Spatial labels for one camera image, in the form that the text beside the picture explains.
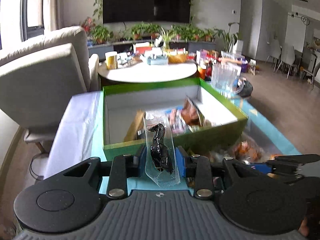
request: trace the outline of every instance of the hanging vine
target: hanging vine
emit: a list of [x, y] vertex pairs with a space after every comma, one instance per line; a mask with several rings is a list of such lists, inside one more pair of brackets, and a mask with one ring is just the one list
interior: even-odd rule
[[97, 15], [98, 20], [103, 16], [103, 0], [95, 0], [93, 6], [97, 8], [93, 11], [93, 17]]

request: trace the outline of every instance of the television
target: television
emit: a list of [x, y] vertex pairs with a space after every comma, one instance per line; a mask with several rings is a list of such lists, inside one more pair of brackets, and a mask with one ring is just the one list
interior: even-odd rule
[[103, 23], [189, 23], [190, 0], [103, 0]]

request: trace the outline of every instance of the coffee table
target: coffee table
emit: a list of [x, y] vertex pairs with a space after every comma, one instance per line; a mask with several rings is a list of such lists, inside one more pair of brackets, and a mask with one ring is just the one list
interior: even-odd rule
[[194, 75], [196, 64], [188, 61], [181, 64], [147, 65], [138, 63], [131, 67], [107, 70], [106, 62], [98, 67], [101, 85], [116, 83], [149, 83], [179, 80]]

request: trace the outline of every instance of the green box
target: green box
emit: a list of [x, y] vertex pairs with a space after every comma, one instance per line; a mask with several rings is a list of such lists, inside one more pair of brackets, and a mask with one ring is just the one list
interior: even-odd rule
[[200, 78], [161, 83], [134, 83], [103, 88], [103, 150], [107, 160], [135, 154], [144, 140], [122, 142], [136, 111], [164, 110], [181, 106], [186, 95], [197, 104], [205, 118], [217, 126], [173, 137], [174, 146], [202, 153], [215, 146], [227, 147], [240, 137], [247, 116]]

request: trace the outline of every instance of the white chair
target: white chair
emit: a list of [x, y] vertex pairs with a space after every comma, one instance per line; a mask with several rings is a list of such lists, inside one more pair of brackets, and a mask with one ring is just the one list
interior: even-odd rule
[[314, 68], [316, 66], [317, 59], [318, 59], [317, 55], [312, 53], [311, 56], [310, 56], [308, 71], [313, 72], [313, 70], [314, 70]]
[[288, 75], [287, 75], [287, 79], [289, 77], [289, 72], [291, 70], [292, 67], [294, 67], [294, 70], [295, 71], [298, 71], [296, 68], [298, 68], [297, 66], [293, 66], [293, 63], [295, 61], [295, 58], [296, 58], [296, 55], [295, 55], [295, 52], [294, 52], [294, 47], [292, 45], [289, 45], [287, 43], [285, 43], [283, 46], [282, 46], [282, 53], [281, 53], [281, 62], [276, 70], [276, 72], [279, 70], [279, 68], [282, 66], [282, 71], [284, 70], [284, 67], [286, 65], [289, 66], [289, 70], [288, 70]]
[[302, 78], [304, 78], [304, 76], [305, 76], [306, 74], [311, 75], [311, 76], [312, 76], [312, 83], [311, 83], [311, 84], [312, 84], [312, 89], [313, 89], [313, 87], [314, 87], [314, 82], [315, 82], [315, 76], [318, 74], [319, 68], [320, 68], [320, 63], [318, 63], [318, 64], [315, 66], [315, 68], [313, 69], [312, 72], [309, 71], [309, 70], [307, 70], [307, 69], [304, 69], [303, 72], [302, 72], [302, 75], [301, 75], [301, 77], [300, 77], [300, 80], [301, 80]]
[[278, 64], [278, 60], [280, 59], [280, 55], [281, 55], [281, 47], [280, 47], [279, 41], [272, 39], [270, 41], [269, 56], [268, 56], [267, 60], [265, 61], [265, 63], [268, 61], [268, 59], [270, 57], [273, 57], [271, 66], [273, 66], [273, 62], [274, 62], [275, 59], [276, 59], [276, 65], [277, 65]]

